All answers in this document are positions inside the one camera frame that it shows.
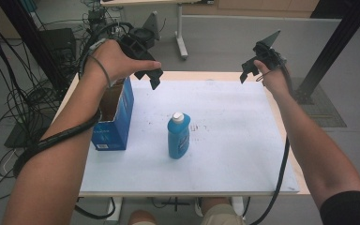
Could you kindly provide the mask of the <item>black metal post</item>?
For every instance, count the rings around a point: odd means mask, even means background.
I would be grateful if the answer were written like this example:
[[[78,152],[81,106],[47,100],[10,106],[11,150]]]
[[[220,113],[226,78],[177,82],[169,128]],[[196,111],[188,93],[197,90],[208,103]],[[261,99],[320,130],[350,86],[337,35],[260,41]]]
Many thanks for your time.
[[[345,13],[336,30],[328,39],[317,60],[312,65],[305,79],[295,91],[299,104],[310,104],[311,95],[317,88],[329,68],[335,63],[360,27],[360,0],[357,0]]]
[[[70,82],[53,61],[53,57],[43,41],[34,20],[23,7],[21,0],[0,0],[0,8],[44,71],[53,89],[58,95],[63,96],[67,92]]]

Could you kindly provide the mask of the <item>blue cardboard box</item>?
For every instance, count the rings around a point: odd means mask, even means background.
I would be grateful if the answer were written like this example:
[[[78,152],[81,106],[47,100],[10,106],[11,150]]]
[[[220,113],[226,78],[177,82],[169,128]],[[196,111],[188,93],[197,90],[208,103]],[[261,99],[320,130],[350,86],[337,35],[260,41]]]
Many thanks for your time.
[[[100,101],[102,113],[95,125],[92,143],[98,151],[125,150],[132,116],[134,96],[130,78],[107,89]]]

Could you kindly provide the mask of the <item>person's right leg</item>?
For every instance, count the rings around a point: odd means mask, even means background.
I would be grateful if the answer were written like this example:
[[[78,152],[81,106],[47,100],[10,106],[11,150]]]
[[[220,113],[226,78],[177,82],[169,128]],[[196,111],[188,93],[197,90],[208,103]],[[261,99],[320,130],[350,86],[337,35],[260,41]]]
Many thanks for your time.
[[[201,225],[246,225],[225,197],[197,198],[195,212],[202,217]]]

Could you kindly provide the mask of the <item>black sleeve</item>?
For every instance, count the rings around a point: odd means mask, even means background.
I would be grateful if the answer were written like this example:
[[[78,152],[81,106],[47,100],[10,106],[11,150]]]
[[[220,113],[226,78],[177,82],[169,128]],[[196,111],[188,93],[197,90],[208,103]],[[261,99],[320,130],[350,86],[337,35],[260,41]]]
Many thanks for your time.
[[[360,225],[360,191],[344,191],[325,200],[319,210],[323,225]]]

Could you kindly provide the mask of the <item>person's left hand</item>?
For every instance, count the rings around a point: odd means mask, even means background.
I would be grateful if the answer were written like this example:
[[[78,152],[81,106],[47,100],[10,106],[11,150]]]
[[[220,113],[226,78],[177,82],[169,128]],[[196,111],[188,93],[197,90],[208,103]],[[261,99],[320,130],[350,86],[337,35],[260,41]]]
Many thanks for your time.
[[[158,68],[161,68],[161,64],[157,61],[129,58],[115,40],[108,39],[87,56],[81,82],[97,89],[105,89],[137,71]]]

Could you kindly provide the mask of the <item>white table leg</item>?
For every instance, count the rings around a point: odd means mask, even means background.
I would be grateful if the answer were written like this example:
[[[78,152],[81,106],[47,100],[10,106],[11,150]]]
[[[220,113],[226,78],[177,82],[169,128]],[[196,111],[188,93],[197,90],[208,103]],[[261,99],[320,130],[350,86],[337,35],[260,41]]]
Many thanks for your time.
[[[122,197],[111,197],[108,206],[109,217],[107,221],[118,222],[120,220],[121,209],[123,204]]]
[[[242,196],[231,197],[231,204],[234,212],[238,216],[242,216],[244,213],[244,199]]]

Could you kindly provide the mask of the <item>white desk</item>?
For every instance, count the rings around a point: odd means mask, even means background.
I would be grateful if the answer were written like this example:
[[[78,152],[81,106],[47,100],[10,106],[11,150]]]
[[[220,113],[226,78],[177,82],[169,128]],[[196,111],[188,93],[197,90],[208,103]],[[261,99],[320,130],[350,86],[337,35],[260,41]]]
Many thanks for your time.
[[[194,4],[201,0],[100,0],[100,4],[106,8],[125,7],[136,5],[163,5],[176,4],[177,5],[177,29],[174,32],[177,46],[182,59],[188,59],[188,50],[183,39],[183,5]]]

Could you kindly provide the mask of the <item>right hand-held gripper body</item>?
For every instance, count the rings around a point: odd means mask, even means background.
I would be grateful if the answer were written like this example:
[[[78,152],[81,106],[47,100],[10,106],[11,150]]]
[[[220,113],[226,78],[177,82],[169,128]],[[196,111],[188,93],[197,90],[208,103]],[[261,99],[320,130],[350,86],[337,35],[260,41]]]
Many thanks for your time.
[[[263,62],[270,70],[281,68],[287,62],[287,60],[273,48],[273,44],[278,38],[279,34],[280,31],[277,30],[272,35],[259,40],[253,48],[253,51],[256,53],[256,58]]]

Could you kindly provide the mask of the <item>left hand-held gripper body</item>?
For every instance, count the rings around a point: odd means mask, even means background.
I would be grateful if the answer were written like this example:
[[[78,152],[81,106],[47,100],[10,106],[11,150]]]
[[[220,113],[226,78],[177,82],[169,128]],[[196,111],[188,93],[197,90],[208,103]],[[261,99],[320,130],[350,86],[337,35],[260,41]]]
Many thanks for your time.
[[[119,38],[119,44],[126,56],[136,60],[153,60],[148,51],[160,40],[158,13],[153,11],[142,27],[130,28]]]

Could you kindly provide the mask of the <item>person's left leg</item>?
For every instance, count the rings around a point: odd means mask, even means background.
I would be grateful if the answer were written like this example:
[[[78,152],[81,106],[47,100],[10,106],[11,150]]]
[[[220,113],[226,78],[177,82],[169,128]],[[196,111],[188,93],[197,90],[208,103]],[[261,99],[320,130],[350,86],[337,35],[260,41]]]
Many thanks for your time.
[[[157,225],[157,220],[151,213],[137,210],[130,215],[127,225]]]

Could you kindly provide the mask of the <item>person's leg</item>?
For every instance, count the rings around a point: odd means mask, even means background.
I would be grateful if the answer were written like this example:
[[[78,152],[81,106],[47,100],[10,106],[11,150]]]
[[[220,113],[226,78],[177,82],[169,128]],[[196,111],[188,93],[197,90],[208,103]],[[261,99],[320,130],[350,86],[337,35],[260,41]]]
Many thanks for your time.
[[[201,225],[246,225],[225,197],[197,198],[195,212],[202,217]]]
[[[157,220],[151,213],[137,210],[130,215],[127,225],[157,225]]]

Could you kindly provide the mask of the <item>person's right hand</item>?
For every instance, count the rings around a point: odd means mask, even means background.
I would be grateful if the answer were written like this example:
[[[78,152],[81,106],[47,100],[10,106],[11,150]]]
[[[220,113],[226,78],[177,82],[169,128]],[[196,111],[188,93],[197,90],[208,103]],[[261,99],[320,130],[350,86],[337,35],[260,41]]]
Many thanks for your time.
[[[285,76],[280,69],[270,70],[259,60],[254,61],[254,66],[262,73],[262,82],[274,97],[290,94]]]

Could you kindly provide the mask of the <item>blue bottle with white cap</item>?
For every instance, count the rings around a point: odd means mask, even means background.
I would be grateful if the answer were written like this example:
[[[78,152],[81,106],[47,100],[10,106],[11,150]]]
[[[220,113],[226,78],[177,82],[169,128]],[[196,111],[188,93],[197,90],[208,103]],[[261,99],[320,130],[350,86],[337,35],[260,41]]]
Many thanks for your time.
[[[168,122],[168,149],[171,158],[181,158],[189,147],[190,117],[182,112],[175,112]]]

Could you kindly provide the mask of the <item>black box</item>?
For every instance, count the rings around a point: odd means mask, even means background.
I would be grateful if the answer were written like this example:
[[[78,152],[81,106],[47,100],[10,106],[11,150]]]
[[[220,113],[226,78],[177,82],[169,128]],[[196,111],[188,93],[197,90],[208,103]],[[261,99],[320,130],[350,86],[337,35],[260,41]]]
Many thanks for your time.
[[[69,65],[75,61],[76,40],[70,28],[43,30],[39,33],[57,64]]]

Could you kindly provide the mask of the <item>grey wristband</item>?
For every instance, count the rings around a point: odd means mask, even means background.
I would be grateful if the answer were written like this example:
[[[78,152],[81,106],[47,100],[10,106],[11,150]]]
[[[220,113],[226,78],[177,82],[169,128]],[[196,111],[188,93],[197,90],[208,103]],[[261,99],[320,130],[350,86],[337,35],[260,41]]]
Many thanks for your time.
[[[97,41],[93,45],[91,45],[88,49],[88,53],[93,53],[99,46],[101,46],[104,42],[106,42],[106,38],[102,38],[101,40]]]

